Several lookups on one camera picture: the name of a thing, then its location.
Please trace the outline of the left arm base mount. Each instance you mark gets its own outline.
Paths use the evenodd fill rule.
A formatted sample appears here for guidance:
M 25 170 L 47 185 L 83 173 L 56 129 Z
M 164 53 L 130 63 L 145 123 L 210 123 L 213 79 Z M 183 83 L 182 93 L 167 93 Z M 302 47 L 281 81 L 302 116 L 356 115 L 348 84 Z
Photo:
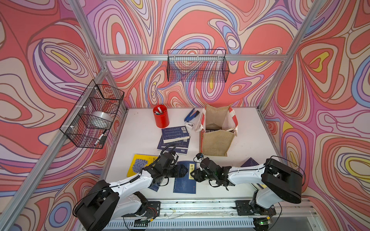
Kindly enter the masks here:
M 135 192 L 129 196 L 130 202 L 135 202 L 133 208 L 129 208 L 122 217 L 145 217 L 154 219 L 160 215 L 161 202 L 148 201 L 140 192 Z

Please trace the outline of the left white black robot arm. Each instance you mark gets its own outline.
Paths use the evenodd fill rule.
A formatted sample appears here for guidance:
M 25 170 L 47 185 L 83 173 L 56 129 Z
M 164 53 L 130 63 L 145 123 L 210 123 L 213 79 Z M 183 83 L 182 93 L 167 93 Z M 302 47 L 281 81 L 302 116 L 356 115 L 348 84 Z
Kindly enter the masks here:
M 160 184 L 163 179 L 183 178 L 188 168 L 177 164 L 175 151 L 161 152 L 158 158 L 134 176 L 117 182 L 101 180 L 73 208 L 72 214 L 78 218 L 87 231 L 101 231 L 113 219 L 134 215 L 146 215 L 148 200 L 141 190 Z

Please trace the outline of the small white stapler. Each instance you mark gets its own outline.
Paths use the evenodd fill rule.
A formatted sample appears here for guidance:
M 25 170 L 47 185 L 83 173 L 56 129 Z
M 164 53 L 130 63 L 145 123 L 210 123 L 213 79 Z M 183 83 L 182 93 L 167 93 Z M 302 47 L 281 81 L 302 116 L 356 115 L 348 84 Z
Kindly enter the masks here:
M 186 126 L 187 128 L 190 128 L 191 130 L 194 128 L 194 124 L 193 124 L 193 123 L 190 123 L 190 122 L 186 122 L 186 123 L 185 123 L 185 126 Z

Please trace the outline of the middle dark blue book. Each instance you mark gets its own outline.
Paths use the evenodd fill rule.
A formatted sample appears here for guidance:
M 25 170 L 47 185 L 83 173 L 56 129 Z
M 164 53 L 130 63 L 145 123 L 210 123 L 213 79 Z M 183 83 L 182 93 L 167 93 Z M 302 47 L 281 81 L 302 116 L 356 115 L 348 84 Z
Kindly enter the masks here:
M 188 138 L 188 139 L 184 139 L 184 140 L 180 140 L 180 141 L 174 141 L 173 143 L 176 145 L 176 148 L 177 149 L 185 149 L 185 150 L 187 150 L 188 147 L 189 147 L 190 139 Z M 160 139 L 160 142 L 158 144 L 157 149 L 158 150 L 162 150 L 163 148 L 165 148 L 169 144 L 170 143 L 164 143 L 163 136 L 161 136 L 161 139 Z

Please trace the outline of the top dark blue book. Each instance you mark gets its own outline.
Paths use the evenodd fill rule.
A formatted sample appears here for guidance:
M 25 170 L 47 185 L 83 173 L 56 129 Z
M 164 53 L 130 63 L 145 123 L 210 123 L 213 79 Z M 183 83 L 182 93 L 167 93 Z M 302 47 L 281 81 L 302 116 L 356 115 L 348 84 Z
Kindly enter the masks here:
M 162 139 L 164 143 L 186 140 L 190 138 L 190 134 L 185 126 L 171 127 L 161 129 Z

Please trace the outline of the red pen holder cup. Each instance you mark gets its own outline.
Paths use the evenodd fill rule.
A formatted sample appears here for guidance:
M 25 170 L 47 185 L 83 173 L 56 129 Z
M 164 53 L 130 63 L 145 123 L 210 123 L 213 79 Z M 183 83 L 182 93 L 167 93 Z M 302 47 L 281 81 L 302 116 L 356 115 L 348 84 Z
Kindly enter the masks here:
M 166 128 L 169 126 L 168 109 L 164 105 L 157 105 L 153 108 L 155 123 L 158 128 Z

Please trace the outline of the white marker in basket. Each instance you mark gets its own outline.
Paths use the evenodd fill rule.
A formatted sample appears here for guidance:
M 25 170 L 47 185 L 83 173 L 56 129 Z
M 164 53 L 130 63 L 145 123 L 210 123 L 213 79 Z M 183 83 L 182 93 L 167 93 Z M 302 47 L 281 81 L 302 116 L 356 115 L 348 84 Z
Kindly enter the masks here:
M 105 130 L 100 136 L 99 138 L 96 140 L 96 142 L 94 143 L 94 146 L 97 146 L 98 144 L 104 144 L 106 139 L 107 139 L 107 135 L 106 135 L 106 132 L 107 130 Z

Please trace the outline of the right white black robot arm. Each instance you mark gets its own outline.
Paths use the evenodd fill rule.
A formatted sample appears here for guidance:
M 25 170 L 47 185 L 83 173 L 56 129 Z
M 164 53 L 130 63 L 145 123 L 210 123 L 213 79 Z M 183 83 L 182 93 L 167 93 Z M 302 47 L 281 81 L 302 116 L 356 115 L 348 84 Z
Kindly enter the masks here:
M 261 184 L 266 187 L 255 191 L 252 206 L 268 209 L 281 201 L 299 204 L 302 201 L 304 176 L 284 163 L 268 158 L 265 163 L 251 167 L 221 167 L 208 157 L 199 168 L 190 172 L 197 182 L 214 181 L 215 187 L 239 184 Z

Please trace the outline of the purple book yellow label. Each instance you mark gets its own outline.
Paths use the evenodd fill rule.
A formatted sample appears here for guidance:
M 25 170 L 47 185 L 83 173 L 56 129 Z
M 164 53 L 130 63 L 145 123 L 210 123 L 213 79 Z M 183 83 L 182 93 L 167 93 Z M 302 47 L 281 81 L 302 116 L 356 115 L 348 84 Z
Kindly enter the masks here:
M 250 157 L 244 164 L 241 165 L 241 167 L 254 167 L 254 166 L 258 166 L 258 165 L 259 165 L 259 163 L 256 162 L 252 157 Z M 261 183 L 253 183 L 252 185 L 257 190 L 266 188 L 266 186 L 264 184 L 261 184 Z

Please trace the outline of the silver tape roll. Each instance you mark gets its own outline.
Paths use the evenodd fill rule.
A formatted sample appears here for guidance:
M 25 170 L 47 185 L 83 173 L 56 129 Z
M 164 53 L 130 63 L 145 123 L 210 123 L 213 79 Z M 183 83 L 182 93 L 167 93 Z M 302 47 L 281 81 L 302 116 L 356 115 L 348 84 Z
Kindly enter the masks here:
M 113 118 L 111 115 L 101 111 L 92 112 L 89 115 L 88 125 L 94 129 L 108 130 L 111 127 Z

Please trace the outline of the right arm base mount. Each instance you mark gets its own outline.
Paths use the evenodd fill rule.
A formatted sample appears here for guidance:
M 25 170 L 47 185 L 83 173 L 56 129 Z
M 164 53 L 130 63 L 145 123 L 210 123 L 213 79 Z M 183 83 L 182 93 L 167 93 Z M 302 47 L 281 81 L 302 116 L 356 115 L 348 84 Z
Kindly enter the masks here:
M 234 209 L 237 210 L 239 216 L 274 216 L 276 210 L 273 207 L 265 209 L 256 203 L 252 203 L 250 200 L 237 200 L 235 201 L 236 206 Z

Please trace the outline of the blue book under yellow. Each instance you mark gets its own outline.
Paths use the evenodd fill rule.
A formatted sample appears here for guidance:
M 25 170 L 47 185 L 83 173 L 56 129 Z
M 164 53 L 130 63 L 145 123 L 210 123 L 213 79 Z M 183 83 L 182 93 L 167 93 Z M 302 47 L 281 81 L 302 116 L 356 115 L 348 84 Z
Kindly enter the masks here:
M 150 185 L 149 189 L 157 192 L 159 190 L 160 185 L 161 185 L 161 182 L 153 183 L 153 184 Z

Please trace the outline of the yellow cover book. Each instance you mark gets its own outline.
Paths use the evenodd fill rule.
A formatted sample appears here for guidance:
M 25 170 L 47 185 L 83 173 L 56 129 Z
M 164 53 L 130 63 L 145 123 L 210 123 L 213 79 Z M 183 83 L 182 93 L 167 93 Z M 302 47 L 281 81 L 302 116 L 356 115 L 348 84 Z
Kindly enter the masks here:
M 149 166 L 157 158 L 158 158 L 158 156 L 135 154 L 134 158 L 131 162 L 131 165 L 129 167 L 127 177 L 131 177 L 131 176 L 134 176 L 135 174 L 140 173 L 140 171 L 144 167 Z

